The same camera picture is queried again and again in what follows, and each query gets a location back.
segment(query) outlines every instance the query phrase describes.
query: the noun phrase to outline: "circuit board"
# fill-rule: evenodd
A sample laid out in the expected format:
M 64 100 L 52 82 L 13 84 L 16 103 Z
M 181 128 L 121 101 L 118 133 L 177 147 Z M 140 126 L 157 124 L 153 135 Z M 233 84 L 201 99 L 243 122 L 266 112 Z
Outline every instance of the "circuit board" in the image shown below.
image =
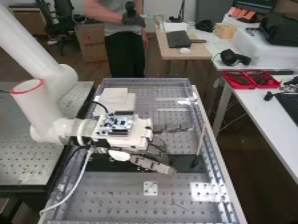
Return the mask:
M 98 135 L 126 136 L 133 127 L 133 112 L 114 112 L 106 116 L 105 121 L 98 127 Z

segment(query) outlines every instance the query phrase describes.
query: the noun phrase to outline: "person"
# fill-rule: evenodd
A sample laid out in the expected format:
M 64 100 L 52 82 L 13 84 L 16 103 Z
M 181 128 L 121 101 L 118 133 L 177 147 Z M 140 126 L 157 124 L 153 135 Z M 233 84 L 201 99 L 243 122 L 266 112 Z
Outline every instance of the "person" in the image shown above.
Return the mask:
M 84 0 L 88 17 L 105 23 L 105 48 L 113 78 L 144 77 L 148 46 L 142 0 Z

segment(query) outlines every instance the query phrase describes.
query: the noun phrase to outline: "metal table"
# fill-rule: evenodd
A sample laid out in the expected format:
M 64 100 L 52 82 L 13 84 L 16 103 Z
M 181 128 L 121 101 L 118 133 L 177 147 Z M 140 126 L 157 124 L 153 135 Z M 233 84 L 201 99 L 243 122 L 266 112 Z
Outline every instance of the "metal table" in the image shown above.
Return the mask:
M 69 201 L 41 216 L 40 224 L 246 224 L 202 102 L 187 79 L 106 79 L 96 96 L 109 87 L 126 87 L 136 93 L 136 113 L 153 119 L 153 127 L 161 123 L 190 122 L 190 130 L 158 135 L 166 142 L 170 156 L 181 159 L 183 168 L 190 167 L 183 159 L 195 157 L 202 125 L 206 125 L 201 152 L 203 169 L 186 169 L 173 177 L 137 169 L 134 172 L 88 171 Z M 82 154 L 73 158 L 48 206 L 72 189 Z M 145 195 L 146 181 L 157 183 L 157 196 Z
M 0 83 L 9 90 L 16 83 Z M 93 82 L 78 82 L 60 101 L 66 117 L 74 118 L 86 100 Z M 62 146 L 36 143 L 29 136 L 29 122 L 14 100 L 0 93 L 0 193 L 42 191 L 48 185 Z

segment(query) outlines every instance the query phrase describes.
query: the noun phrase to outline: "cardboard box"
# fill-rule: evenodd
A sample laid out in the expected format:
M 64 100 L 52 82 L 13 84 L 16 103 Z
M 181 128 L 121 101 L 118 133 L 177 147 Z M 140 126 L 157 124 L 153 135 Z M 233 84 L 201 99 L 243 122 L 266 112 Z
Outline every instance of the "cardboard box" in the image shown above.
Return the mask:
M 76 35 L 85 62 L 108 60 L 105 51 L 104 24 L 82 24 L 76 26 Z
M 105 43 L 84 44 L 81 46 L 81 55 L 85 62 L 108 60 Z
M 82 24 L 76 26 L 77 39 L 84 44 L 102 43 L 105 41 L 104 24 Z
M 222 23 L 215 24 L 214 34 L 221 39 L 233 39 L 234 33 L 235 33 L 235 27 L 233 27 L 230 25 L 225 25 Z

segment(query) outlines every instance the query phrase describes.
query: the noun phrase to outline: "chair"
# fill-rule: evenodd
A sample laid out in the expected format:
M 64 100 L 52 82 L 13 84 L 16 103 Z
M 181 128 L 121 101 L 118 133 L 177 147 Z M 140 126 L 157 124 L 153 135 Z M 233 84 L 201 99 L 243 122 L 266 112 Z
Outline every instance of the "chair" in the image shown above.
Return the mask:
M 46 25 L 45 33 L 49 36 L 60 36 L 61 39 L 57 42 L 60 48 L 60 55 L 62 55 L 62 49 L 66 42 L 76 40 L 73 20 L 73 6 L 70 0 L 54 0 L 54 12 L 49 11 L 49 4 L 44 0 L 36 0 L 36 4 L 40 7 Z

